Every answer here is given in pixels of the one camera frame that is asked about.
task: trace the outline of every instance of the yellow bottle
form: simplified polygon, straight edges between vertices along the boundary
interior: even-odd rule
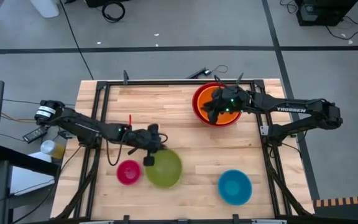
[[[41,144],[41,152],[56,159],[62,159],[65,147],[51,140],[46,140]]]

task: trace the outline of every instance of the bowl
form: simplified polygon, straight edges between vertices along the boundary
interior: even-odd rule
[[[243,205],[252,195],[252,184],[248,176],[239,170],[228,170],[219,178],[219,194],[231,205]]]
[[[124,185],[132,185],[140,179],[142,169],[139,163],[133,160],[126,160],[117,168],[117,179]]]
[[[168,189],[175,186],[181,177],[181,160],[170,149],[159,150],[154,155],[154,166],[145,167],[148,180],[156,187]]]
[[[217,88],[219,88],[219,85],[215,82],[207,83],[200,86],[193,95],[193,111],[196,117],[208,126],[226,127],[231,124],[234,124],[240,118],[241,113],[219,114],[218,121],[216,122],[216,124],[210,124],[207,112],[201,109],[204,106],[204,103],[212,100],[212,92]]]

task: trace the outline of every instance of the white container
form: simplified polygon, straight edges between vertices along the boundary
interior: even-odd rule
[[[34,7],[44,18],[51,18],[59,15],[59,8],[55,0],[30,0]]]
[[[62,159],[65,147],[51,140],[46,140],[41,144],[41,152],[56,159]]]

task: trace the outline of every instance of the red bowl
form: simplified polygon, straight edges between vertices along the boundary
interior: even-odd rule
[[[226,122],[226,123],[223,123],[223,124],[218,124],[219,123],[219,118],[218,118],[218,122],[216,124],[210,124],[206,115],[205,114],[201,114],[201,106],[207,102],[208,100],[212,100],[212,95],[211,96],[208,96],[208,98],[206,98],[205,96],[203,97],[203,100],[205,102],[200,102],[199,101],[199,98],[200,98],[200,94],[204,92],[204,90],[206,90],[207,88],[210,88],[212,86],[216,86],[218,87],[219,85],[215,82],[211,82],[211,83],[207,83],[207,84],[204,84],[202,86],[200,86],[196,92],[194,93],[193,95],[193,100],[192,100],[192,107],[193,107],[193,111],[196,115],[196,117],[198,119],[200,119],[200,121],[202,121],[204,124],[207,124],[208,126],[212,126],[212,127],[226,127],[226,126],[229,126],[231,124],[234,124],[241,116],[241,113],[234,113],[232,118]]]
[[[117,168],[117,179],[124,185],[132,185],[140,179],[142,171],[139,163],[133,160],[122,162]]]

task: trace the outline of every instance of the green bowl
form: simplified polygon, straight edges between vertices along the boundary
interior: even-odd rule
[[[154,166],[145,167],[148,180],[160,188],[170,188],[179,182],[181,177],[181,160],[170,149],[161,150],[154,154]]]

